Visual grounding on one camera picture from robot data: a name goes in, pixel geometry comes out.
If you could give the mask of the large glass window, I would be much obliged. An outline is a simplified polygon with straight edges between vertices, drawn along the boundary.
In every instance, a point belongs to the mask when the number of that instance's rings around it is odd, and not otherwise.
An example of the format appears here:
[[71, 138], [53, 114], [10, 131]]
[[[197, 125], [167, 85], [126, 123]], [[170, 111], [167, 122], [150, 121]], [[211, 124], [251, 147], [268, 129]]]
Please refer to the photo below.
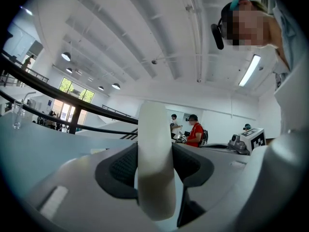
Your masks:
[[88, 103], [91, 103], [95, 95], [94, 92], [76, 84], [75, 82], [72, 82], [65, 77], [62, 79], [59, 90]]

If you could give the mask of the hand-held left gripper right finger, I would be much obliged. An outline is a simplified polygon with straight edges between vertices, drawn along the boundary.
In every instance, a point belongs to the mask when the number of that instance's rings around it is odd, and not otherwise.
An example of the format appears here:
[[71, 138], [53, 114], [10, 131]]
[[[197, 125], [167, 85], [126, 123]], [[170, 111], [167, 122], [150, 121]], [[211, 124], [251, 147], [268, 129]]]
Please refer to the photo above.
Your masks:
[[249, 156], [172, 144], [174, 170], [183, 184], [177, 228], [207, 213], [234, 185]]

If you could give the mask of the person's light blue shirt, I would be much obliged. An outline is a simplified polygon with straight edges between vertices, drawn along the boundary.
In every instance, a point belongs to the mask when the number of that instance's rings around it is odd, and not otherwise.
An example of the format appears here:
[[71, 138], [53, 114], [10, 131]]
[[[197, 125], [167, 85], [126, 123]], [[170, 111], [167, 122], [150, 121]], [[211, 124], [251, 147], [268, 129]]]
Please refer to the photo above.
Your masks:
[[277, 1], [273, 15], [281, 29], [283, 52], [287, 63], [284, 63], [276, 51], [277, 64], [274, 69], [276, 87], [278, 89], [287, 76], [299, 65], [307, 49], [308, 43], [299, 24], [284, 4]]

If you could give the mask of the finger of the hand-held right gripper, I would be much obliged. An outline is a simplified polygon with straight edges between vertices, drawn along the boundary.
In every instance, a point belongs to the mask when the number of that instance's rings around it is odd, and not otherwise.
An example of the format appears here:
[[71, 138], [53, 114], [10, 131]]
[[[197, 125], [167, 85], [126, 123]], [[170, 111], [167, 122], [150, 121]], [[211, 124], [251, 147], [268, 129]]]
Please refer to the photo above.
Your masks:
[[228, 149], [229, 146], [228, 144], [214, 143], [214, 144], [202, 145], [201, 148]]

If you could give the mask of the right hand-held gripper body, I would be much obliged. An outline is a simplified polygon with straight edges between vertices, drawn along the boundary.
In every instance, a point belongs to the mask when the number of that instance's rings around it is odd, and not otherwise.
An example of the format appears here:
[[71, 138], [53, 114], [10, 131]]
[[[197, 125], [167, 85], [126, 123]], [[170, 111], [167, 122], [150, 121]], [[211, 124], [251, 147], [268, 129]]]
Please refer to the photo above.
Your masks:
[[266, 139], [262, 128], [252, 128], [240, 134], [234, 134], [228, 143], [229, 148], [242, 155], [251, 155], [255, 148], [264, 145], [266, 145]]

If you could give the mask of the clear drinking glass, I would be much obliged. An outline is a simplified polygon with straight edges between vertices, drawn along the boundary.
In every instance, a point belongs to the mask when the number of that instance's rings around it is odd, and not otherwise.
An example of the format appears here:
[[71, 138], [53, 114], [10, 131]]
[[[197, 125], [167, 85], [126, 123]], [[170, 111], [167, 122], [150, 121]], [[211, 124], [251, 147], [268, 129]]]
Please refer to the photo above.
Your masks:
[[24, 116], [23, 103], [20, 101], [14, 101], [12, 108], [13, 128], [20, 129], [21, 121]]

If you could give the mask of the ceiling tube light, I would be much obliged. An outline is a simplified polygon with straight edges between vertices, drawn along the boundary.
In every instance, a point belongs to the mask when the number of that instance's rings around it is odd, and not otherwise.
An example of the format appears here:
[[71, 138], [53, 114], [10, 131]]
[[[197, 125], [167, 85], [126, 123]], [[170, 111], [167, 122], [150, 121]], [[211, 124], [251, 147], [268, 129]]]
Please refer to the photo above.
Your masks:
[[239, 82], [240, 87], [244, 87], [247, 84], [248, 80], [250, 79], [256, 67], [258, 66], [260, 59], [261, 57], [259, 55], [256, 55], [256, 54], [253, 55], [246, 73], [244, 74], [241, 81]]

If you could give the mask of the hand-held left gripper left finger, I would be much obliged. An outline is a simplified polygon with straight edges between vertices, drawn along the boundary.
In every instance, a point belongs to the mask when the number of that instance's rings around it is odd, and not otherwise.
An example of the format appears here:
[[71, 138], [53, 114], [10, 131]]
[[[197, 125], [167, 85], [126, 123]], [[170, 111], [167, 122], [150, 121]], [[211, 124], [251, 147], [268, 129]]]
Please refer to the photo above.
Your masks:
[[137, 145], [63, 164], [36, 184], [25, 205], [50, 232], [156, 232], [134, 187]]

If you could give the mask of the clear bent straw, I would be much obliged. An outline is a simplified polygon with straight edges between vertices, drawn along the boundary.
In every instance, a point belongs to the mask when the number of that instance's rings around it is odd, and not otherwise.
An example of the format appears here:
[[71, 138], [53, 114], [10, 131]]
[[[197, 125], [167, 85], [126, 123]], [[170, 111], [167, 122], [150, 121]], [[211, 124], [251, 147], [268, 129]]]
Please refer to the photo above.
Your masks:
[[25, 103], [26, 98], [27, 98], [29, 95], [31, 95], [31, 94], [36, 94], [36, 91], [26, 93], [25, 96], [24, 96], [24, 98], [22, 99], [22, 103]]

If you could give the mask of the black metal railing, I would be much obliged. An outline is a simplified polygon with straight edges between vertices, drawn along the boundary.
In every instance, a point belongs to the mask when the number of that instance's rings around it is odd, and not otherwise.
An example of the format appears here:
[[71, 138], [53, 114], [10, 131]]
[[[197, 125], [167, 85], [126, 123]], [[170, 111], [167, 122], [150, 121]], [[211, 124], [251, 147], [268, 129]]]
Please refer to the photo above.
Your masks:
[[95, 127], [78, 124], [78, 118], [82, 110], [85, 110], [89, 113], [96, 114], [98, 116], [103, 116], [106, 118], [111, 118], [117, 121], [122, 121], [125, 123], [134, 124], [134, 125], [138, 124], [138, 120], [135, 118], [129, 117], [129, 116], [125, 116], [125, 115], [122, 115], [116, 112], [112, 112], [107, 109], [103, 109], [96, 105], [92, 105], [78, 98], [75, 98], [69, 94], [66, 94], [56, 89], [55, 87], [43, 82], [42, 80], [39, 80], [37, 77], [21, 70], [21, 68], [17, 67], [13, 62], [11, 62], [10, 60], [8, 60], [7, 58], [3, 56], [0, 57], [0, 70], [7, 71], [8, 74], [17, 78], [19, 81], [22, 81], [22, 83], [33, 88], [35, 91], [38, 91], [50, 98], [54, 98], [62, 102], [68, 103], [70, 105], [73, 105], [75, 107], [75, 111], [74, 111], [71, 122], [65, 122], [65, 121], [62, 121], [61, 119], [53, 118], [49, 115], [36, 111], [35, 109], [29, 107], [28, 105], [25, 105], [23, 107], [24, 110], [32, 114], [38, 115], [40, 117], [44, 117], [46, 119], [49, 119], [49, 120], [52, 120], [58, 123], [68, 125], [70, 127], [70, 130], [69, 130], [70, 134], [75, 134], [76, 129], [80, 128], [80, 129], [88, 130], [88, 131], [95, 131], [95, 132], [102, 132], [102, 133], [109, 133], [109, 134], [120, 134], [123, 136], [122, 139], [125, 139], [127, 135], [130, 135], [132, 139], [135, 139], [138, 136], [137, 129], [133, 130], [132, 132], [118, 131], [118, 130], [114, 131], [114, 130], [99, 129]]

